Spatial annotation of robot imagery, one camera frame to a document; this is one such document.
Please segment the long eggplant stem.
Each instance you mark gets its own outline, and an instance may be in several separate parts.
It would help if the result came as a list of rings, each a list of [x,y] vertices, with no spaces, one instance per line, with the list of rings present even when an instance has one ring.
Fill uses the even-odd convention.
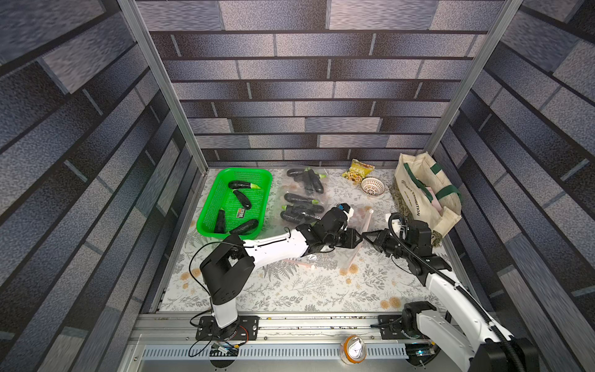
[[[312,186],[311,178],[308,172],[303,173],[302,175],[302,184],[305,189],[305,193],[307,195],[312,195],[314,193],[314,189]]]

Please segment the large eggplant front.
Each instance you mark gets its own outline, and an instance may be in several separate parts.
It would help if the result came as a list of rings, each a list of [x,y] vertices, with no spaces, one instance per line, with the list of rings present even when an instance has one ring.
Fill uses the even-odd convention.
[[[313,169],[309,169],[308,177],[310,179],[312,190],[318,194],[323,194],[325,192],[325,188],[322,181],[326,178],[326,175],[319,174]]]

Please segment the clear pink-dotted zip-top bag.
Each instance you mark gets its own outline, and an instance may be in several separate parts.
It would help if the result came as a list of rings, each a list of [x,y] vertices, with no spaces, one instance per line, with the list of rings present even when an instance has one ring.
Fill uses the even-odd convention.
[[[322,196],[328,194],[330,174],[322,167],[293,167],[283,173],[283,182],[305,195]]]

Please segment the long eggplant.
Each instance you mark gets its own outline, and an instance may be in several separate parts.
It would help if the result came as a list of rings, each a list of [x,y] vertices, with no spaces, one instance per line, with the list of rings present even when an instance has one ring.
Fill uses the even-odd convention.
[[[282,209],[284,211],[288,211],[294,214],[311,214],[311,215],[318,215],[325,212],[325,208],[319,205],[310,205],[310,204],[294,204],[294,205],[286,205],[283,206]]]

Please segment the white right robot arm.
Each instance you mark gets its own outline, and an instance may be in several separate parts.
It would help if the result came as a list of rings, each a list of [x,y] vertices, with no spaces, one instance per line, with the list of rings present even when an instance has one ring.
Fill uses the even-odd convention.
[[[503,327],[460,283],[444,259],[432,251],[432,232],[423,221],[387,217],[387,229],[366,233],[373,247],[390,259],[404,258],[417,277],[446,308],[429,302],[404,306],[398,328],[413,339],[433,341],[462,371],[538,371],[539,353],[531,342]]]

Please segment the eggplant basket front edge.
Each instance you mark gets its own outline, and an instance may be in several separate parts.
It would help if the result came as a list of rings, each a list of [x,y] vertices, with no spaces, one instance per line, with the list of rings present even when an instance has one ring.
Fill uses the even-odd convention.
[[[258,219],[251,219],[229,231],[230,234],[246,235],[254,231],[260,224]]]

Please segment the floral patterned table mat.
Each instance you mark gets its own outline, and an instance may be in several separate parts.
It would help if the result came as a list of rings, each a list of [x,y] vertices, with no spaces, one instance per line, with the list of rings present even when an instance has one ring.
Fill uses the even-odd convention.
[[[188,268],[199,248],[217,240],[203,237],[196,225],[221,170],[212,168],[206,176],[197,209],[158,312],[199,313],[210,307],[209,296],[192,278],[192,274],[201,279],[198,266],[216,245],[207,246],[198,254],[193,261],[192,274]],[[266,220],[259,238],[285,233],[285,221],[279,216],[282,195],[278,193],[285,171],[282,168],[270,169],[273,175],[269,197],[271,204],[267,206]],[[361,229],[371,209],[373,213],[368,229],[383,229],[387,226],[385,215],[399,210],[390,189],[373,197],[342,178],[342,170],[327,168],[326,172],[330,176],[325,186],[330,193],[330,206],[341,202],[355,206],[357,214],[350,220],[351,226]],[[406,260],[387,258],[367,242],[361,243],[357,250],[335,250],[320,256],[283,260],[256,269],[236,298],[237,308],[240,312],[397,312],[406,303],[429,301],[439,311],[446,311],[437,297],[409,274]]]

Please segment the small patterned bowl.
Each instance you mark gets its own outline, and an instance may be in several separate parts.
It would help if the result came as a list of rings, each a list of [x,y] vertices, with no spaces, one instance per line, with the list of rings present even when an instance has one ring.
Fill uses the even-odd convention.
[[[363,192],[372,196],[382,195],[386,191],[384,183],[380,179],[373,177],[364,178],[360,183],[360,187]]]

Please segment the yellow snack packet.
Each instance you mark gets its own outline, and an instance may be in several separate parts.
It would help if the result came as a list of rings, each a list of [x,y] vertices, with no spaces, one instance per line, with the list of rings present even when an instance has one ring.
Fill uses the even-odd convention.
[[[373,165],[352,159],[349,170],[344,172],[342,177],[358,185],[374,170]]]

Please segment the green plastic basket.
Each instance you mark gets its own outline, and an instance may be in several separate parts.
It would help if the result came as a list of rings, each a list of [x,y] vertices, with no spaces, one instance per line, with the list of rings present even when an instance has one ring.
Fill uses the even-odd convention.
[[[231,181],[248,181],[260,186],[260,189],[239,189],[249,198],[253,205],[252,209],[246,210],[243,219],[236,217],[238,209],[242,208],[242,206],[233,194],[234,189],[228,187]],[[201,215],[199,216],[197,231],[205,237],[222,240],[230,235],[229,231],[231,229],[236,228],[248,220],[258,219],[260,224],[254,231],[246,235],[240,235],[243,239],[256,238],[263,228],[272,181],[271,172],[263,169],[232,167],[220,171],[215,178]],[[214,232],[215,221],[220,209],[226,211],[226,232],[224,234]]]

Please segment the tape roll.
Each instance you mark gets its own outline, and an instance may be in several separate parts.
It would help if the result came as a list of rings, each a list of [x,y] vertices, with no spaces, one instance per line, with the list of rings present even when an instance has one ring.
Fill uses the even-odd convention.
[[[350,335],[340,344],[340,357],[345,364],[361,364],[367,358],[367,346],[357,335]]]

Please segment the small eggplant at basket wall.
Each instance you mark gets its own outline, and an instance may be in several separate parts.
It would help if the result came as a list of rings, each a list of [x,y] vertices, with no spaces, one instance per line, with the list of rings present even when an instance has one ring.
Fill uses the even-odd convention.
[[[218,211],[214,232],[217,234],[224,234],[226,232],[226,211],[223,209]]]

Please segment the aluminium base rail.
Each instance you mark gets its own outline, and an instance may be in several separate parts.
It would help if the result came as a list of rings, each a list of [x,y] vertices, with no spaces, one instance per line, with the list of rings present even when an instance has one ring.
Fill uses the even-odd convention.
[[[407,353],[430,345],[427,339],[382,339],[373,328],[379,313],[260,313],[257,338],[239,355],[210,355],[213,339],[197,342],[190,314],[140,316],[133,327],[119,371],[457,371],[443,352],[411,365]],[[367,346],[361,364],[345,364],[340,344],[359,336]]]

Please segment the aluminium frame post right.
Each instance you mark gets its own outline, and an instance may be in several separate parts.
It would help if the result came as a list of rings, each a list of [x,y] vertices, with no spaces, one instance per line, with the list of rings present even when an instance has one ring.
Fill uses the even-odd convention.
[[[498,14],[494,25],[487,33],[482,47],[479,49],[476,57],[474,57],[470,67],[467,69],[463,80],[461,80],[460,85],[457,87],[457,90],[452,97],[452,100],[440,118],[435,131],[429,137],[429,140],[424,147],[424,152],[427,152],[430,155],[435,153],[438,145],[440,145],[440,142],[446,133],[446,130],[452,121],[454,121],[460,106],[463,104],[466,96],[468,96],[471,88],[474,86],[481,71],[483,71],[483,68],[493,54],[496,46],[500,42],[505,31],[508,29],[508,26],[511,24],[515,14],[517,11],[519,11],[522,3],[522,0],[508,0],[503,4],[502,10]]]

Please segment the aluminium frame post left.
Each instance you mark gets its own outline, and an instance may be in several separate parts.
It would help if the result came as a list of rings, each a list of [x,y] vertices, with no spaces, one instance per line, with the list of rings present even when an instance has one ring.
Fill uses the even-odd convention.
[[[208,172],[209,166],[195,139],[195,135],[187,120],[186,114],[184,113],[181,102],[174,91],[174,87],[167,75],[164,63],[159,56],[136,2],[133,0],[118,0],[117,3],[122,10],[123,16],[153,73],[153,77],[164,95],[173,118],[178,125],[178,128],[181,130],[181,134],[198,165],[198,170],[205,175]]]

